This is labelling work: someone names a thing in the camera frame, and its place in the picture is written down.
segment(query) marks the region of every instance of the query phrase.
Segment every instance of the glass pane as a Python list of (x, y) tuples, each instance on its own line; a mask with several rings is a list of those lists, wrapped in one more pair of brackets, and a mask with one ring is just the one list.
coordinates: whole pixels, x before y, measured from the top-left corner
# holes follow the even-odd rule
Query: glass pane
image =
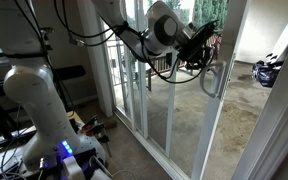
[[(180, 20), (187, 24), (190, 16), (198, 28), (212, 20), (218, 19), (217, 30), (221, 31), (223, 19), (226, 17), (226, 1), (197, 0), (197, 1), (169, 1)], [(206, 43), (213, 50), (213, 61), (217, 60), (220, 36), (214, 34)], [(190, 79), (197, 75), (200, 68), (197, 64), (180, 64), (176, 74), (177, 81)], [(210, 90), (214, 75), (211, 71), (206, 73), (205, 88)], [(198, 142), (204, 124), (205, 113), (208, 107), (209, 96), (204, 93), (200, 79), (196, 78), (188, 83), (176, 85), (173, 112), (173, 125), (171, 133), (170, 159), (174, 161), (188, 176), (191, 176)]]
[(206, 179), (231, 179), (271, 92), (254, 82), (251, 69), (251, 64), (234, 64), (205, 168)]
[[(152, 63), (163, 76), (169, 76), (170, 67), (166, 62), (165, 55), (153, 59)], [(148, 134), (165, 150), (170, 84), (163, 81), (155, 73), (151, 74), (148, 64), (146, 64), (146, 69)]]
[[(113, 32), (105, 33), (106, 38)], [(127, 102), (127, 75), (124, 64), (124, 44), (118, 37), (113, 35), (107, 42), (108, 66), (110, 68), (115, 106), (130, 118), (130, 104)]]
[(126, 14), (127, 14), (126, 20), (131, 28), (136, 29), (134, 0), (125, 0), (125, 5), (126, 5)]
[(141, 88), (140, 88), (140, 78), (139, 78), (139, 63), (138, 60), (132, 55), (130, 51), (127, 51), (128, 61), (126, 63), (129, 64), (130, 74), (132, 76), (131, 79), (131, 89), (133, 90), (133, 99), (134, 99), (134, 117), (135, 117), (135, 125), (142, 132), (142, 118), (141, 118)]

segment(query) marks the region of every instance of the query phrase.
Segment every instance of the fence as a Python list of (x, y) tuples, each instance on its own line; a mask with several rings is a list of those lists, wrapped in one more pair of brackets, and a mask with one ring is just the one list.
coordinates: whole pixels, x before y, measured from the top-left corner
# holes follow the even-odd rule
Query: fence
[[(217, 53), (219, 51), (219, 46), (221, 42), (221, 36), (219, 36), (217, 33), (213, 34), (206, 42), (206, 45), (209, 47), (214, 47), (214, 58), (215, 60), (217, 59)], [(108, 48), (108, 53), (109, 53), (109, 59), (110, 59), (110, 68), (111, 68), (111, 73), (112, 73), (112, 80), (113, 80), (113, 85), (118, 85), (121, 84), (121, 76), (125, 75), (125, 72), (123, 72), (123, 69), (125, 67), (120, 67), (121, 63), (118, 61), (118, 55), (117, 55), (117, 46), (116, 45), (110, 45), (107, 46)], [(120, 44), (120, 48), (122, 50), (122, 58), (124, 58), (124, 44)], [(167, 56), (161, 56), (157, 58), (151, 59), (152, 64), (154, 65), (155, 69), (159, 73), (164, 73), (167, 71), (170, 71), (170, 66), (171, 64), (170, 60), (167, 60)], [(179, 67), (183, 67), (185, 65), (185, 62), (180, 61), (178, 63)], [(151, 71), (151, 76), (156, 75), (154, 71)]]

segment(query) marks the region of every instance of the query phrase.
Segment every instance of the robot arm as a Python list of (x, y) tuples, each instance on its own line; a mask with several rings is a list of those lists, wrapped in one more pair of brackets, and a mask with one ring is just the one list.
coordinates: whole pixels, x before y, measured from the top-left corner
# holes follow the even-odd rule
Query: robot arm
[[(111, 28), (125, 24), (121, 14), (120, 0), (92, 0), (102, 19)], [(128, 46), (133, 55), (141, 62), (164, 52), (168, 47), (175, 48), (182, 61), (194, 62), (202, 46), (213, 34), (215, 26), (207, 24), (200, 31), (194, 32), (192, 25), (185, 26), (176, 14), (162, 1), (157, 1), (148, 10), (148, 28), (141, 33), (130, 27), (122, 32), (115, 31)]]

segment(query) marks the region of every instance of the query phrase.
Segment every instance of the wall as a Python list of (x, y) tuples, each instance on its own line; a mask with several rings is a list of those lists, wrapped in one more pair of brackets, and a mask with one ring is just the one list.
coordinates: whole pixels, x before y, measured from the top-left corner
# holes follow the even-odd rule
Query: wall
[(274, 48), (288, 22), (288, 1), (253, 0), (236, 60), (254, 63)]
[[(59, 9), (61, 10), (61, 1), (58, 2)], [(65, 2), (70, 28), (84, 34), (76, 0)], [(50, 43), (54, 49), (50, 51), (54, 68), (82, 65), (86, 70), (86, 75), (83, 77), (65, 81), (73, 101), (96, 98), (97, 93), (87, 49), (68, 43), (67, 30), (60, 24), (56, 16), (53, 1), (35, 0), (33, 4), (40, 26), (52, 27), (55, 30), (54, 33), (49, 36)]]

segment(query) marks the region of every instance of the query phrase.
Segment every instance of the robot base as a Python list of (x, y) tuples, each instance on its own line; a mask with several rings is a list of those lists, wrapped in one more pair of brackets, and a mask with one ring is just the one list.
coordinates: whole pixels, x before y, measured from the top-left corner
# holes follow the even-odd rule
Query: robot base
[[(34, 127), (30, 128), (29, 131), (33, 131), (35, 130)], [(98, 142), (98, 140), (95, 137), (88, 137), (85, 136), (82, 132), (79, 132), (77, 134), (77, 136), (80, 139), (80, 146), (78, 146), (78, 148), (75, 150), (74, 152), (74, 156), (78, 156), (81, 153), (90, 151), (92, 149), (95, 149), (96, 151), (96, 157), (99, 159), (102, 159), (104, 162), (106, 160), (106, 156), (105, 156), (105, 151), (104, 148), (102, 147), (102, 145)], [(20, 168), (19, 168), (19, 174), (23, 175), (24, 177), (30, 177), (33, 176), (34, 174), (38, 174), (39, 171), (35, 170), (35, 171), (29, 171), (27, 170), (27, 167), (25, 167), (24, 163), (22, 162), (22, 157), (23, 157), (23, 147), (24, 145), (20, 146), (17, 148), (14, 156), (12, 157), (11, 160), (9, 160), (9, 158), (12, 156), (12, 154), (14, 153), (16, 148), (10, 149), (4, 159), (4, 163), (7, 162), (9, 160), (9, 162), (7, 164), (4, 165), (4, 171), (7, 171), (8, 169), (10, 169), (11, 167), (13, 167), (14, 165), (18, 165), (20, 164)], [(4, 151), (0, 150), (0, 167), (1, 167), (1, 161), (4, 155)]]

